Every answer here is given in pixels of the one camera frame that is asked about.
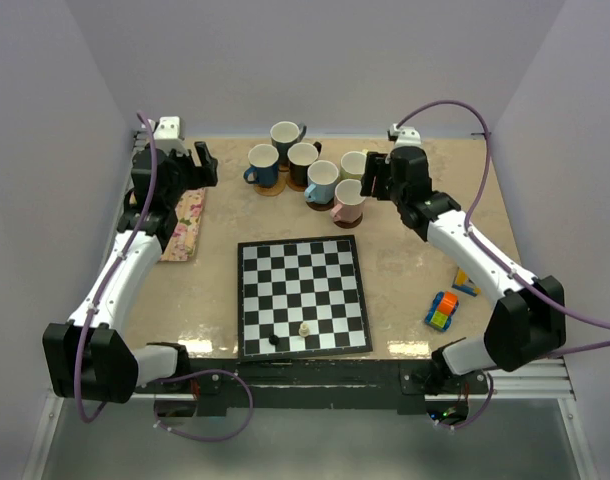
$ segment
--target dark blue mug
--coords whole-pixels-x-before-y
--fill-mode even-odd
[[[278,150],[278,163],[283,170],[289,169],[289,158],[287,152],[296,145],[307,133],[307,126],[303,123],[298,125],[294,122],[278,122],[269,131],[272,137],[272,145]]]
[[[278,182],[278,150],[272,145],[256,145],[247,155],[249,167],[243,179],[250,185],[270,188]]]

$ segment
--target wooden tabletop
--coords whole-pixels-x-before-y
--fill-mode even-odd
[[[131,348],[178,342],[193,357],[236,357],[237,244],[348,233],[356,236],[374,350],[342,358],[426,358],[441,345],[485,330],[491,314],[487,300],[450,289],[454,260],[403,226],[391,202],[368,199],[363,222],[343,230],[327,212],[308,208],[302,193],[287,187],[277,197],[262,197],[243,181],[247,152],[268,140],[193,138],[188,144],[195,140],[206,141],[218,158],[218,186],[207,191],[195,256],[184,263],[159,263],[146,278],[125,332]],[[305,139],[315,140],[323,144],[321,158],[336,165],[348,151],[389,152],[392,146],[383,139]],[[464,209],[480,182],[484,147],[482,140],[474,139],[424,141],[434,188],[449,193]],[[493,170],[473,222],[518,259]],[[460,301],[445,333],[423,323],[441,290],[457,293]]]

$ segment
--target checkered board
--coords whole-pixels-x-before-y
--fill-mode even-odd
[[[238,287],[241,360],[372,351],[353,235],[239,243]]]

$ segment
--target mug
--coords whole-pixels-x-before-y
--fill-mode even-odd
[[[243,173],[243,179],[249,184],[256,184],[263,188],[270,188],[278,181],[278,150],[272,145],[256,145],[247,155],[249,167]]]
[[[367,163],[367,155],[363,152],[347,152],[341,158],[341,178],[360,180],[365,173],[365,163]]]
[[[303,139],[306,132],[307,127],[302,123],[296,125],[293,122],[278,122],[271,128],[269,134],[272,137],[272,145],[278,150],[279,165],[282,167],[289,165],[287,152],[292,145]]]
[[[332,162],[319,160],[307,169],[309,186],[303,192],[309,203],[328,204],[334,198],[334,188],[338,182],[338,168]]]
[[[361,196],[361,182],[353,178],[343,180],[334,191],[334,208],[329,212],[335,222],[354,223],[363,214],[365,197]]]
[[[322,148],[320,142],[315,142],[314,144],[297,143],[289,149],[287,152],[289,176],[295,185],[299,187],[307,186],[307,169],[318,160]]]

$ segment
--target brown coaster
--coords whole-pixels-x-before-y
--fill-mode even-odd
[[[283,190],[285,190],[286,183],[287,182],[285,181],[285,175],[279,175],[278,181],[273,187],[265,188],[259,185],[254,185],[254,190],[256,190],[256,193],[258,193],[259,195],[263,195],[264,197],[275,197]]]
[[[337,227],[346,228],[346,229],[355,228],[355,227],[358,227],[362,221],[363,221],[363,214],[361,213],[361,216],[358,217],[356,220],[354,220],[352,223],[334,222],[334,225],[336,225]]]
[[[296,190],[297,192],[304,192],[305,189],[307,187],[301,187],[300,185],[296,185],[294,183],[294,179],[292,178],[292,176],[288,173],[287,174],[287,186],[289,188],[291,188],[292,190]]]
[[[309,208],[311,208],[312,210],[316,210],[317,212],[325,212],[327,210],[331,210],[332,208],[334,208],[334,199],[332,198],[329,203],[326,203],[325,205],[322,205],[320,203],[314,203],[314,202],[305,202],[307,203],[307,206]]]

